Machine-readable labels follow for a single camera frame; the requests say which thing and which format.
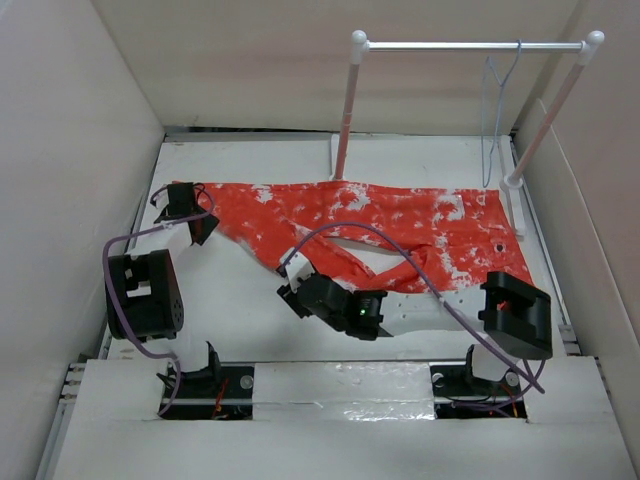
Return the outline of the orange white tie-dye trousers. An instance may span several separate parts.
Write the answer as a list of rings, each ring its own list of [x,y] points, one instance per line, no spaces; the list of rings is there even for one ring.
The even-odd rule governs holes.
[[[350,290],[424,292],[420,271],[440,291],[479,285],[492,271],[532,280],[496,190],[206,183],[196,197],[265,267],[300,245]]]

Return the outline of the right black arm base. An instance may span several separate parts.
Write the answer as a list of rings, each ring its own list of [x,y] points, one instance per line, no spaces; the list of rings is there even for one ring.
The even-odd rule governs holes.
[[[476,377],[473,348],[464,360],[429,365],[437,420],[526,419],[520,377],[510,368],[498,370],[497,380]]]

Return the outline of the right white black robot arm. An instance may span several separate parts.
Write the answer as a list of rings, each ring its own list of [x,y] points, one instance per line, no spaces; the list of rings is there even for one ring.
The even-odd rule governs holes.
[[[551,298],[535,286],[500,271],[478,286],[436,296],[349,291],[317,272],[277,289],[299,317],[315,316],[336,332],[363,341],[422,331],[464,331],[474,341],[462,381],[473,393],[494,387],[519,362],[553,356]]]

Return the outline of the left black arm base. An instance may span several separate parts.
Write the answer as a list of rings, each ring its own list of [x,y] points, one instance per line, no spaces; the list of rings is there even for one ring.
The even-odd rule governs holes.
[[[177,372],[173,366],[157,374],[164,386],[160,417],[177,421],[252,420],[255,365],[222,363],[214,347],[210,343],[207,347],[207,365],[181,374],[174,399]]]

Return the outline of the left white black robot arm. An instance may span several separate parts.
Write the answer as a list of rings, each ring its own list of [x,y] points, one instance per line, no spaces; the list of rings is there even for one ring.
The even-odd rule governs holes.
[[[173,183],[151,195],[160,208],[153,225],[114,237],[102,251],[108,324],[116,339],[130,341],[147,358],[170,363],[158,377],[168,388],[182,380],[172,347],[155,350],[153,341],[174,341],[185,323],[185,307],[175,263],[187,249],[203,245],[217,227],[214,200],[202,183]]]

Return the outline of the white clothes rack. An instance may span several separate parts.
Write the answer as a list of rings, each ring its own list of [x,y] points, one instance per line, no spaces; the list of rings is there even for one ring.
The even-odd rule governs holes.
[[[351,34],[351,48],[347,85],[344,97],[340,130],[331,138],[330,153],[332,178],[341,180],[344,177],[347,150],[351,133],[353,108],[360,66],[364,56],[369,53],[395,52],[509,52],[518,56],[527,53],[574,54],[576,60],[561,87],[541,120],[534,138],[527,146],[524,154],[514,167],[507,167],[500,181],[500,188],[505,193],[510,223],[515,235],[523,238],[527,234],[524,210],[520,191],[524,186],[524,172],[537,153],[551,126],[568,99],[573,87],[582,72],[596,55],[599,47],[605,42],[605,34],[600,30],[590,32],[579,42],[460,42],[460,41],[371,41],[362,30]]]

